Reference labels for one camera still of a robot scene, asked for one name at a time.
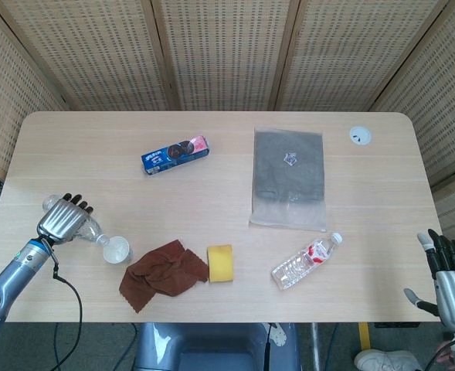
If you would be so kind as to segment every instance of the clear plastic bag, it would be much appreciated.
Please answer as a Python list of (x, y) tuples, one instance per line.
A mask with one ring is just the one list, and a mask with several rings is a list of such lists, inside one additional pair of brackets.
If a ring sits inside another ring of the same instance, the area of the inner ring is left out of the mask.
[(326, 231), (321, 134), (255, 130), (251, 223)]

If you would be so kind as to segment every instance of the shoe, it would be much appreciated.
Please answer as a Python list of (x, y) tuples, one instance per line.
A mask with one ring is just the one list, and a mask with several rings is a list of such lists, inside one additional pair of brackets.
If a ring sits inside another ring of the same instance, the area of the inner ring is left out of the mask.
[(354, 364), (361, 371), (421, 371), (416, 357), (406, 350), (397, 352), (365, 350), (354, 358)]

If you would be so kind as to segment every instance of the blue snack box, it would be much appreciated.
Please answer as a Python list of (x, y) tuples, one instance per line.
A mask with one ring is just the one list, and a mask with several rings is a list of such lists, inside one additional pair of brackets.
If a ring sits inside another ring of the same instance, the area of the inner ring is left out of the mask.
[(191, 141), (181, 141), (141, 156), (144, 170), (149, 175), (163, 172), (168, 168), (205, 157), (210, 152), (209, 143), (202, 135)]

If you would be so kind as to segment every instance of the small white cup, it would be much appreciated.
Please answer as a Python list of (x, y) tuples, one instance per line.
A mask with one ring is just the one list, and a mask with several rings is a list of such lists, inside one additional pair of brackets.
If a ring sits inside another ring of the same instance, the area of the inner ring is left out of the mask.
[(109, 243), (104, 246), (104, 259), (111, 264), (128, 262), (132, 254), (128, 241), (121, 236), (111, 237)]

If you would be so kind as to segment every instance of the robotic hand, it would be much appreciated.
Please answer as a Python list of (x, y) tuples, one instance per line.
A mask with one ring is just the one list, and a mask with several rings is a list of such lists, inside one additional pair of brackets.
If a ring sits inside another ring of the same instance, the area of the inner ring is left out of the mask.
[(428, 234), (433, 242), (422, 233), (418, 234), (418, 240), (426, 252), (437, 305), (419, 299), (409, 288), (404, 289), (404, 293), (416, 307), (440, 317), (442, 323), (454, 333), (450, 344), (455, 361), (455, 240), (439, 236), (434, 230), (428, 230)]
[(37, 226), (39, 236), (30, 240), (0, 273), (0, 325), (4, 323), (14, 300), (49, 257), (54, 259), (56, 277), (59, 264), (52, 246), (71, 241), (76, 231), (93, 212), (93, 208), (85, 201), (77, 205), (81, 199), (81, 195), (72, 197), (67, 193), (57, 201), (39, 221)]

